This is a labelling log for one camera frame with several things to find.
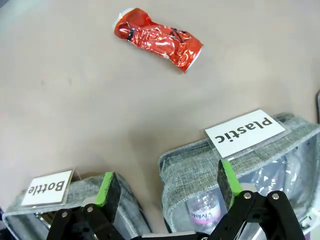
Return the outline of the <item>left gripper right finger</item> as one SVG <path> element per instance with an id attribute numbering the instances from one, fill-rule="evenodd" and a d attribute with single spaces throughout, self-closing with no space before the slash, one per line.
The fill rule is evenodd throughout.
<path id="1" fill-rule="evenodd" d="M 244 190 L 228 161 L 218 162 L 217 183 L 228 212 L 210 240 L 238 240 L 249 223 L 259 224 L 267 240 L 303 240 L 300 223 L 288 200 L 279 190 L 263 196 Z"/>

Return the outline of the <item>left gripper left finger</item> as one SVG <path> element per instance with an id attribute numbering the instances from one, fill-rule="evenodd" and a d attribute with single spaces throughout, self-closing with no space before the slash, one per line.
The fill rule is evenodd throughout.
<path id="1" fill-rule="evenodd" d="M 114 226 L 121 197 L 114 172 L 107 172 L 93 203 L 58 210 L 49 229 L 48 240 L 121 240 Z"/>

